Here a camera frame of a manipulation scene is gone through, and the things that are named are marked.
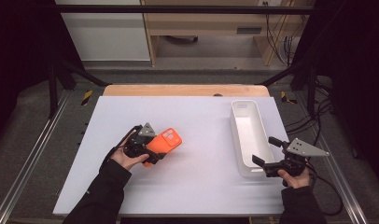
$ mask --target orange case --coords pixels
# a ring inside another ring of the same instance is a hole
[[[147,148],[155,153],[168,153],[181,143],[180,135],[178,135],[173,128],[168,128],[154,137],[154,139],[147,144]],[[151,163],[146,162],[144,165],[149,166]]]

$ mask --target white plastic container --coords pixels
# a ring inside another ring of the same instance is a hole
[[[233,101],[231,129],[239,173],[244,177],[265,175],[262,168],[252,161],[252,155],[274,162],[265,134],[257,103],[254,101]]]

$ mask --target human hand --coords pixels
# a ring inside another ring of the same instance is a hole
[[[288,182],[289,187],[293,187],[294,189],[302,188],[309,186],[310,177],[309,177],[309,170],[308,168],[305,168],[302,172],[302,174],[298,176],[291,176],[289,173],[287,173],[285,170],[279,170],[277,173],[282,177],[286,182]]]
[[[123,146],[125,145],[127,140],[128,139],[125,139],[125,141],[122,142],[119,148],[111,156],[111,159],[116,161],[119,165],[121,165],[127,171],[130,171],[132,167],[134,167],[137,163],[145,161],[149,157],[149,155],[143,154],[135,158],[128,157],[123,151]]]

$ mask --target jacket sleeve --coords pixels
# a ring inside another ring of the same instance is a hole
[[[130,177],[129,171],[109,160],[63,224],[115,224],[123,202],[123,187]]]
[[[285,211],[279,223],[327,223],[310,187],[282,190]]]

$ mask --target gray floor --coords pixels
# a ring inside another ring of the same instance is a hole
[[[191,44],[177,40],[162,39],[159,58],[155,67],[134,66],[128,70],[119,67],[101,70],[93,67],[89,71],[101,79],[113,83],[235,83],[254,84],[284,69],[277,59],[274,65],[265,68],[254,49],[251,38],[232,39],[228,37],[200,37],[199,42]],[[63,186],[70,166],[76,156],[86,124],[91,118],[97,96],[103,88],[77,77],[77,87],[70,98],[60,121],[41,154],[35,169],[23,189],[21,197],[11,213],[11,220],[62,219],[52,214],[58,192]],[[305,117],[301,105],[281,102],[280,92],[285,91],[288,99],[299,99],[303,92],[292,92],[290,77],[279,81],[268,89],[275,98],[282,120],[290,124]],[[87,105],[80,105],[85,91],[93,90]],[[326,98],[320,92],[316,99]],[[0,140],[0,203],[15,181],[17,174],[30,154],[32,147],[47,122],[49,113],[48,83],[43,82],[21,93],[18,105],[7,124],[5,134]],[[356,160],[351,154],[347,140],[338,118],[330,113],[322,117],[322,134],[329,149],[341,167],[344,177],[353,190],[359,205],[369,223],[379,223],[379,182],[370,165]],[[289,136],[313,142],[312,129]],[[313,159],[319,175],[331,179],[326,163]],[[315,195],[324,211],[336,209],[337,200],[329,187],[318,181]],[[346,210],[335,217],[328,217],[329,223],[351,223]],[[269,223],[269,218],[256,218],[254,223]]]

